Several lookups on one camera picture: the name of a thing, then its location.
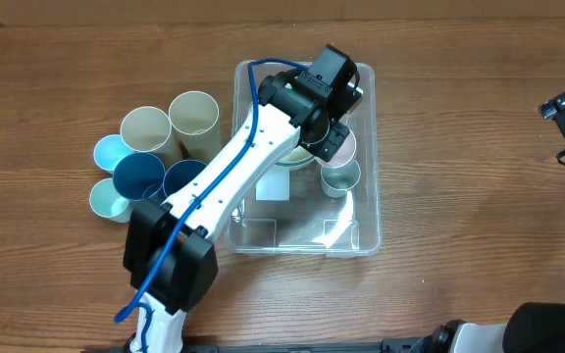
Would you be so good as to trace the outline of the cream bowl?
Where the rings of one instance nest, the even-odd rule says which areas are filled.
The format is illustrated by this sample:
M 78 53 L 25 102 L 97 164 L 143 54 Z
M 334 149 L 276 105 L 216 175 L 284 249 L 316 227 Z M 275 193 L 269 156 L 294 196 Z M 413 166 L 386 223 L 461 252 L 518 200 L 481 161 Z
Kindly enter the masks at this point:
M 291 152 L 283 156 L 278 163 L 280 165 L 296 165 L 311 161 L 314 156 L 302 146 L 295 147 Z

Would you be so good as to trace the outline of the pink small cup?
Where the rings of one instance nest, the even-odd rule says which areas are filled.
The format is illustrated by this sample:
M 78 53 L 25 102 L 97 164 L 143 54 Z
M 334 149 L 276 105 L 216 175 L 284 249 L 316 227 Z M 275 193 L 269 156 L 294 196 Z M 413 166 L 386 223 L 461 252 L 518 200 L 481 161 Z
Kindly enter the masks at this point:
M 336 169 L 345 167 L 352 163 L 356 158 L 356 153 L 357 141 L 353 131 L 351 130 L 348 136 L 345 138 L 341 147 L 328 162 L 320 158 L 317 158 L 316 161 L 318 164 L 325 168 Z

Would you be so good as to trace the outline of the light blue small cup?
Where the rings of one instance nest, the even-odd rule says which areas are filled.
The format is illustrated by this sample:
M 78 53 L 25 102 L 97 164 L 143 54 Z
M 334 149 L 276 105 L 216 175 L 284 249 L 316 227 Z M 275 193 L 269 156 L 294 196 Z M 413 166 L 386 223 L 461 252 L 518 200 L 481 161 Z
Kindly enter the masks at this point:
M 109 134 L 95 144 L 92 156 L 98 168 L 112 174 L 117 165 L 132 153 L 120 134 Z

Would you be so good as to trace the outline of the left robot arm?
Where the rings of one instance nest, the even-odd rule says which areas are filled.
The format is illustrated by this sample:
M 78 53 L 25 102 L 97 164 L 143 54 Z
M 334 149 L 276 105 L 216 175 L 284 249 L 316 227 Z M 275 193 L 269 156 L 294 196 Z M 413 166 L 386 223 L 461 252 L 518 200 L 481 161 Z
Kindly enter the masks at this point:
M 186 186 L 131 214 L 123 265 L 136 292 L 114 318 L 138 314 L 128 352 L 180 352 L 185 316 L 218 273 L 214 238 L 236 204 L 296 147 L 330 161 L 349 134 L 340 119 L 363 92 L 348 55 L 326 45 L 310 66 L 285 61 L 261 81 L 256 65 L 247 65 L 252 114 L 242 129 Z

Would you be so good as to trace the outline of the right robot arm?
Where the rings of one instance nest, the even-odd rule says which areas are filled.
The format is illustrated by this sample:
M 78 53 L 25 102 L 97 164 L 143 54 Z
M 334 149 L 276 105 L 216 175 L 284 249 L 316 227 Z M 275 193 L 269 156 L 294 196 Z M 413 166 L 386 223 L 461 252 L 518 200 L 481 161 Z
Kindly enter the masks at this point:
M 544 119 L 555 121 L 565 139 L 565 92 L 539 106 Z M 557 153 L 565 166 L 565 149 Z M 565 353 L 565 302 L 526 303 L 506 324 L 480 326 L 453 320 L 439 326 L 410 348 L 419 353 Z

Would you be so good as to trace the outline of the dark blue bowl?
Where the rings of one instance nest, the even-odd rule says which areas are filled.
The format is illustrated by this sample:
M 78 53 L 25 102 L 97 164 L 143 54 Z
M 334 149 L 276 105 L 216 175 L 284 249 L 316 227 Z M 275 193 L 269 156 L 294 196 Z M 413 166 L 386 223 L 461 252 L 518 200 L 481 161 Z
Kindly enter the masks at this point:
M 299 169 L 302 169 L 302 168 L 310 165 L 312 162 L 313 162 L 313 159 L 305 159 L 305 160 L 301 160 L 301 161 L 297 161 L 297 162 L 293 162 L 293 163 L 277 162 L 276 166 L 289 169 L 290 171 L 295 171 L 295 170 L 299 170 Z

